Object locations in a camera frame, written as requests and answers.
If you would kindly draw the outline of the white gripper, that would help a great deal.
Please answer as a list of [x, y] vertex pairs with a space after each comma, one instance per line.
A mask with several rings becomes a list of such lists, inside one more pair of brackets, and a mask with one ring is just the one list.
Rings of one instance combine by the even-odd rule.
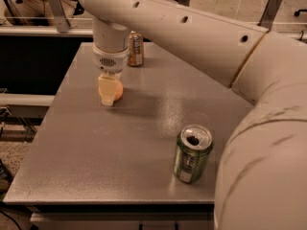
[[115, 90], [121, 77], [117, 73], [122, 72], [127, 66], [129, 50], [126, 49], [122, 52], [109, 53], [99, 49], [96, 45], [93, 45], [92, 50], [94, 64], [100, 70], [108, 71], [104, 72], [98, 78], [98, 91], [101, 102], [103, 105], [112, 106], [116, 102], [114, 101]]

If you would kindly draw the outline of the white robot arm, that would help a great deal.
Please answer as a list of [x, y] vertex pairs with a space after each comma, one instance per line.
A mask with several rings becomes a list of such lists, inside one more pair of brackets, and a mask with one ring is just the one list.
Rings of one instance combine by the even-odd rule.
[[307, 45], [163, 0], [79, 1], [253, 104], [224, 148], [215, 229], [307, 230]]

